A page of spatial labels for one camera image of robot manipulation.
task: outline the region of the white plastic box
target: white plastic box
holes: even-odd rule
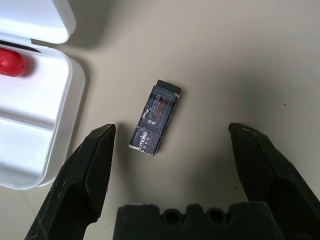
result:
[[[64,43],[76,28],[67,0],[1,0],[0,44],[22,54],[28,70],[0,75],[0,185],[27,190],[54,181],[66,160],[85,86],[81,66],[31,39]]]

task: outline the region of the red bead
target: red bead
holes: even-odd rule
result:
[[[27,69],[27,60],[20,53],[0,47],[0,74],[18,77]]]

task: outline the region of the container lid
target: container lid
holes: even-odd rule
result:
[[[66,42],[76,29],[68,0],[1,0],[0,34],[53,44]]]

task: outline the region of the beige table surface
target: beige table surface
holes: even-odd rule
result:
[[[70,148],[94,128],[117,127],[109,191],[86,240],[111,240],[117,208],[126,203],[183,212],[190,203],[227,210],[246,201],[230,122],[267,134],[320,197],[319,1],[70,4],[75,33],[53,46],[77,60],[87,78]],[[158,79],[182,93],[160,151],[150,157],[128,143]],[[49,188],[0,187],[0,239],[24,239]]]

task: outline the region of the printed logo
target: printed logo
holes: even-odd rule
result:
[[[143,146],[144,146],[146,137],[147,137],[147,132],[144,132],[144,133],[142,134],[142,136],[140,136],[140,138],[141,138],[141,141],[140,141],[140,144],[139,144],[140,147],[143,147]]]

